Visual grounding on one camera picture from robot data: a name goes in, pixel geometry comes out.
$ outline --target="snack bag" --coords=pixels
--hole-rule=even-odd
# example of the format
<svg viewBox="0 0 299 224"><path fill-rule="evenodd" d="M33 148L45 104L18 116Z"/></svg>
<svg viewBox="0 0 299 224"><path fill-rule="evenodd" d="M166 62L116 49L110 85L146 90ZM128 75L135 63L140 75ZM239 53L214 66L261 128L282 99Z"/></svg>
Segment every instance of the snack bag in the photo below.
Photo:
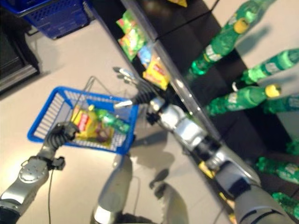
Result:
<svg viewBox="0 0 299 224"><path fill-rule="evenodd" d="M110 145L114 129L99 122L94 111L76 106L71 120L80 131L76 134L76 139L99 142L107 147Z"/></svg>
<svg viewBox="0 0 299 224"><path fill-rule="evenodd" d="M143 78L162 90L166 90L170 82L170 75L162 64L160 57L157 56L152 56L148 68L143 72Z"/></svg>
<svg viewBox="0 0 299 224"><path fill-rule="evenodd" d="M186 0L168 0L171 1L172 3L176 3L180 6L187 7L187 1Z"/></svg>
<svg viewBox="0 0 299 224"><path fill-rule="evenodd" d="M142 65L147 68L151 59L151 46L144 45L137 53Z"/></svg>
<svg viewBox="0 0 299 224"><path fill-rule="evenodd" d="M99 122L96 129L96 133L96 140L100 142L102 145L109 147L114 135L114 129L104 124L103 122Z"/></svg>
<svg viewBox="0 0 299 224"><path fill-rule="evenodd" d="M130 61L136 56L137 52L145 43L145 37L142 31L135 25L132 29L118 40L123 51Z"/></svg>
<svg viewBox="0 0 299 224"><path fill-rule="evenodd" d="M125 34L127 34L132 29L132 27L136 25L136 22L134 21L131 13L129 11L126 11L122 15L122 18L116 21L116 24L122 29Z"/></svg>

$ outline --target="bottle cap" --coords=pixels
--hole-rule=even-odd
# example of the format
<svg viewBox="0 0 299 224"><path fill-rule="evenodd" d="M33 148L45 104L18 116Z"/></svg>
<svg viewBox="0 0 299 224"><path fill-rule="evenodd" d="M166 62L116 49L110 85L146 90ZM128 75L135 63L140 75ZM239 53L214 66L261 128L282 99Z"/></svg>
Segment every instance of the bottle cap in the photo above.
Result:
<svg viewBox="0 0 299 224"><path fill-rule="evenodd" d="M93 104L89 105L88 110L93 111L94 110L94 105Z"/></svg>
<svg viewBox="0 0 299 224"><path fill-rule="evenodd" d="M281 88L277 84L271 84L266 86L265 93L267 97L273 98L273 97L279 97L281 93Z"/></svg>
<svg viewBox="0 0 299 224"><path fill-rule="evenodd" d="M234 24L234 30L239 34L244 33L248 28L249 28L249 23L246 21L245 18L240 18Z"/></svg>

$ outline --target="black display case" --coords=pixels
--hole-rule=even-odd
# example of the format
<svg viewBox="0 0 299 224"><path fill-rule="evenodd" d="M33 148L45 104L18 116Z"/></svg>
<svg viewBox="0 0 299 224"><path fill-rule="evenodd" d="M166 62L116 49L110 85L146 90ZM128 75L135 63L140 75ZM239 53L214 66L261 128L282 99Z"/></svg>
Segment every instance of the black display case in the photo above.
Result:
<svg viewBox="0 0 299 224"><path fill-rule="evenodd" d="M261 107L208 117L205 106L213 99L232 92L232 82L246 69L236 50L221 59L207 74L188 85L184 76L220 25L202 0L187 1L184 8L160 0L90 0L93 13L127 60L133 72L142 75L145 68L136 57L129 61L117 40L124 34L116 25L125 10L130 10L137 23L153 43L153 50L171 74L171 87L182 99L189 113L214 136L225 142L249 165L259 156L296 162L285 154L291 139L276 115L266 115ZM268 174L259 173L262 187L268 192L283 192L299 199L299 186Z"/></svg>

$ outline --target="blue shopping basket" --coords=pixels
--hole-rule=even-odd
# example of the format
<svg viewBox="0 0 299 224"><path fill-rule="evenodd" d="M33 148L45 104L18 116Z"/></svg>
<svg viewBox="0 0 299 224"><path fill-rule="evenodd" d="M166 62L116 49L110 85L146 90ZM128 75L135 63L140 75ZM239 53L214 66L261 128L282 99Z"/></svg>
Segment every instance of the blue shopping basket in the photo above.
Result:
<svg viewBox="0 0 299 224"><path fill-rule="evenodd" d="M0 3L51 39L89 23L83 0L0 0Z"/></svg>
<svg viewBox="0 0 299 224"><path fill-rule="evenodd" d="M96 108L108 110L110 113L117 115L120 119L130 124L130 130L126 135L115 131L111 144L108 147L100 143L76 139L66 143L66 145L126 154L133 142L138 106L134 105L115 110L113 105L123 100L127 99L59 86L50 94L31 126L27 137L30 141L43 142L48 131L51 130L56 123L71 119L72 110L78 102L83 109L87 109L89 105L94 105Z"/></svg>

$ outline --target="green plastic bottle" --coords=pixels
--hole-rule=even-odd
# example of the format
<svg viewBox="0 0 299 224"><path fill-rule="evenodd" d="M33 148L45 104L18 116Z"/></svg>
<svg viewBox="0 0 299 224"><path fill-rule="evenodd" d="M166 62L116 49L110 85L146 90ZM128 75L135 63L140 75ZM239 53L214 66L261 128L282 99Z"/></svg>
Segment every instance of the green plastic bottle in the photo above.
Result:
<svg viewBox="0 0 299 224"><path fill-rule="evenodd" d="M299 220L299 201L293 198L290 198L288 195L277 192L273 193L272 197L277 201L280 206L289 214L293 215L296 219Z"/></svg>
<svg viewBox="0 0 299 224"><path fill-rule="evenodd" d="M275 174L285 181L299 184L299 165L260 157L256 166L263 173Z"/></svg>
<svg viewBox="0 0 299 224"><path fill-rule="evenodd" d="M94 109L99 120L113 127L115 130L121 132L122 134L128 133L130 125L126 124L121 119L116 118L113 114L109 113L103 109Z"/></svg>
<svg viewBox="0 0 299 224"><path fill-rule="evenodd" d="M265 113L299 111L299 94L267 100L263 103L263 111Z"/></svg>
<svg viewBox="0 0 299 224"><path fill-rule="evenodd" d="M242 77L233 83L233 89L240 89L246 85L256 83L258 80L266 78L267 76L290 69L298 62L299 48L284 50L255 67L245 70Z"/></svg>
<svg viewBox="0 0 299 224"><path fill-rule="evenodd" d="M189 69L188 79L204 75L208 69L234 49L238 38L262 17L268 6L275 0L249 0L243 3L228 20L220 33L215 36Z"/></svg>
<svg viewBox="0 0 299 224"><path fill-rule="evenodd" d="M292 155L299 155L299 139L295 139L286 144L286 152Z"/></svg>
<svg viewBox="0 0 299 224"><path fill-rule="evenodd" d="M226 111L239 111L259 105L267 97L280 95L280 88L271 84L266 87L248 86L238 92L232 92L226 96L213 99L206 107L209 115L225 113Z"/></svg>

